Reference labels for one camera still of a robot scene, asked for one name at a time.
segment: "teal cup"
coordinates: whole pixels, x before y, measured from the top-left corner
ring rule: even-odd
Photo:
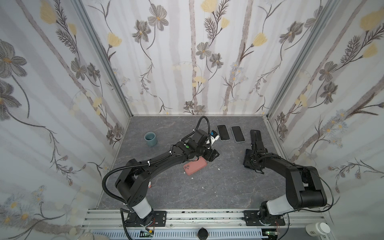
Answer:
[[[157,144],[157,137],[154,132],[148,132],[145,134],[144,139],[148,146],[152,147]]]

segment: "pink smartphone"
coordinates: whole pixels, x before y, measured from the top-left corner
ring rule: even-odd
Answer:
[[[195,173],[205,167],[207,164],[207,161],[203,157],[199,157],[197,161],[191,161],[184,165],[184,170],[187,173],[187,175],[191,175],[192,173]]]

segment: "gray marble tabletop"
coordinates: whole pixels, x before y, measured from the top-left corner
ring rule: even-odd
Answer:
[[[120,152],[113,168],[124,166],[135,158],[142,161],[169,151],[176,143],[195,128],[199,116],[156,116],[133,117],[122,141]],[[251,148],[250,130],[262,133],[264,146],[269,152],[276,152],[262,117],[208,117],[211,129],[227,126],[230,140],[216,141],[213,148],[220,156],[196,173],[188,176],[179,164],[160,173],[151,180],[147,199],[154,209],[226,209],[259,208],[261,202],[279,197],[285,193],[285,179],[272,170],[264,169],[258,174],[242,164],[245,150]],[[235,142],[231,126],[242,128],[245,142]],[[207,130],[205,120],[200,129]],[[154,132],[158,144],[149,147],[144,135]],[[114,183],[119,173],[109,177],[107,187],[119,195]],[[118,209],[124,205],[103,193],[98,209]]]

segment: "black smartphone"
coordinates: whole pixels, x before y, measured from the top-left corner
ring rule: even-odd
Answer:
[[[229,134],[226,125],[217,125],[217,131],[221,141],[229,140]]]
[[[241,131],[240,126],[231,127],[231,129],[232,129],[233,135],[235,136],[236,142],[245,142],[245,138],[244,138],[243,132]]]

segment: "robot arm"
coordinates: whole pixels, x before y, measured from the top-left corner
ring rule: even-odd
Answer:
[[[134,166],[140,163],[148,164],[139,168],[124,169],[115,183],[116,189],[127,203],[127,206],[136,212],[142,225],[148,225],[153,218],[153,209],[145,198],[151,178],[174,165],[191,160],[195,156],[202,156],[205,160],[212,162],[219,156],[219,153],[209,147],[209,137],[211,143],[213,143],[218,139],[218,134],[215,131],[211,131],[208,136],[206,132],[198,129],[194,131],[192,137],[188,138],[188,140],[180,140],[173,145],[169,152],[142,162],[131,159],[126,164],[126,166]],[[167,158],[157,162],[157,160],[164,157]]]
[[[251,130],[251,141],[252,150],[246,150],[244,166],[262,174],[264,168],[269,168],[286,179],[286,194],[262,203],[259,212],[261,223],[268,225],[285,213],[327,204],[316,168],[294,165],[276,154],[268,153],[258,130]]]

